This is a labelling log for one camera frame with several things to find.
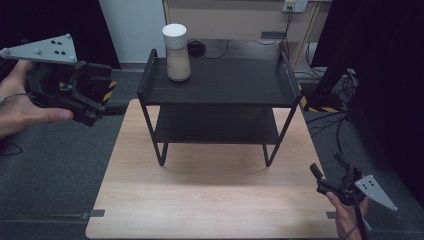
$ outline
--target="person's left hand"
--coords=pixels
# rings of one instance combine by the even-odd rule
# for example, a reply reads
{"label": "person's left hand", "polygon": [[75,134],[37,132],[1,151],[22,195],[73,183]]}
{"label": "person's left hand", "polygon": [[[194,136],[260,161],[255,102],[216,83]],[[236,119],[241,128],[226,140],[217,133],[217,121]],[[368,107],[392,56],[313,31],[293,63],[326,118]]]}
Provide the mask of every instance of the person's left hand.
{"label": "person's left hand", "polygon": [[[32,63],[20,60],[10,74],[0,83],[0,98],[25,92],[27,71]],[[28,96],[11,97],[0,105],[0,139],[22,131],[34,124],[42,122],[62,122],[71,120],[73,113],[61,108],[39,108]]]}

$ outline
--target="white wall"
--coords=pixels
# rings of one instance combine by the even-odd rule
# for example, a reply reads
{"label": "white wall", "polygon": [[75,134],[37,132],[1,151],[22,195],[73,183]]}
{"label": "white wall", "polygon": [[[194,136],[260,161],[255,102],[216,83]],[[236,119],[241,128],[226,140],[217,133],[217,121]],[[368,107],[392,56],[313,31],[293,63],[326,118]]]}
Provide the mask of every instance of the white wall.
{"label": "white wall", "polygon": [[99,0],[120,63],[146,63],[152,48],[165,56],[162,0]]}

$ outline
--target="wall socket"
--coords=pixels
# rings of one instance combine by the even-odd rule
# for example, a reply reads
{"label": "wall socket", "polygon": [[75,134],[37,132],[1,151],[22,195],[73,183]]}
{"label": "wall socket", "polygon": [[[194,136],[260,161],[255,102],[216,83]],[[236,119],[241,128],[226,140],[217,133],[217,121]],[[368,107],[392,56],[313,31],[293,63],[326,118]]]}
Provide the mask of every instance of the wall socket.
{"label": "wall socket", "polygon": [[289,12],[291,8],[292,12],[304,12],[307,5],[308,0],[285,0],[281,11]]}

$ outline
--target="gray floor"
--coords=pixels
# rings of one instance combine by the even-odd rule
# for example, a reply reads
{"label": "gray floor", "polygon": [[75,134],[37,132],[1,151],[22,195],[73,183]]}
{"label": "gray floor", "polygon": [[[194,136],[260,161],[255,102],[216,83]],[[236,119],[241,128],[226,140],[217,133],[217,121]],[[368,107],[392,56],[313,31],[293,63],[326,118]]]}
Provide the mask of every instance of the gray floor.
{"label": "gray floor", "polygon": [[[204,43],[209,57],[226,50],[226,41]],[[276,58],[278,43],[270,43],[230,41],[224,57]],[[296,71],[310,69],[303,62]],[[115,71],[118,85],[111,101],[127,103],[136,98],[141,75],[140,71],[128,69]],[[316,81],[306,74],[296,75],[299,82]],[[326,115],[303,114],[306,121]],[[326,121],[340,117],[308,124],[323,171],[336,186],[344,174],[333,158],[338,152],[337,124],[317,131]],[[92,128],[76,122],[40,124],[9,138],[24,151],[0,157],[0,239],[86,239],[87,221],[79,215],[93,208],[122,120],[123,116],[105,117]],[[373,174],[399,208],[393,212],[374,202],[370,204],[366,217],[371,227],[369,239],[424,239],[423,208],[395,172],[382,171],[373,164],[353,120],[343,122],[339,138],[346,160],[363,169],[365,175]],[[13,145],[5,149],[9,153],[16,150]]]}

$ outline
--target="screw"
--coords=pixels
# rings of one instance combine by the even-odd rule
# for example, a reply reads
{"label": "screw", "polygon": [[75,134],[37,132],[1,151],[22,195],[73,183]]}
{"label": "screw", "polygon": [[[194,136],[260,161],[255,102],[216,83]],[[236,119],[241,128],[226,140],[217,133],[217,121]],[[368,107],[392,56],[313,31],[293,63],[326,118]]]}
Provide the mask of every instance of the screw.
{"label": "screw", "polygon": [[3,54],[10,54],[9,48],[3,48],[2,52]]}

